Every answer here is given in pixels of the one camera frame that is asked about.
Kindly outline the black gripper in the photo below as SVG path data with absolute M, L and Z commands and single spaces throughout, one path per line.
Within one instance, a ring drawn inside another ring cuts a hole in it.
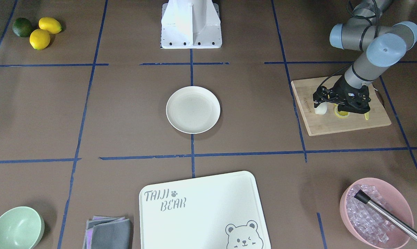
M 337 104 L 339 111 L 353 112 L 364 114 L 370 111 L 369 88 L 362 85 L 360 89 L 350 86 L 344 76 L 340 76 L 332 88 L 327 88 L 324 83 L 332 78 L 326 77 L 325 80 L 317 87 L 313 93 L 313 104 L 317 107 L 319 104 L 329 102 Z

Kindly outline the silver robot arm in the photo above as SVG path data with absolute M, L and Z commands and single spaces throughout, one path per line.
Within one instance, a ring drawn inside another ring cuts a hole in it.
M 313 93 L 315 114 L 327 112 L 327 104 L 339 112 L 366 114 L 370 111 L 369 86 L 390 66 L 400 61 L 417 42 L 417 24 L 402 21 L 380 26 L 380 18 L 391 0 L 362 0 L 345 24 L 335 25 L 329 35 L 333 47 L 361 51 L 362 55 L 344 67 L 345 73 L 327 88 L 321 83 Z

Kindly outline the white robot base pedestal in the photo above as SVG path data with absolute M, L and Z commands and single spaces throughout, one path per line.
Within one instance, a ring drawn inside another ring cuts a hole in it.
M 212 0 L 169 0 L 162 5 L 160 46 L 163 49 L 222 47 L 221 17 Z

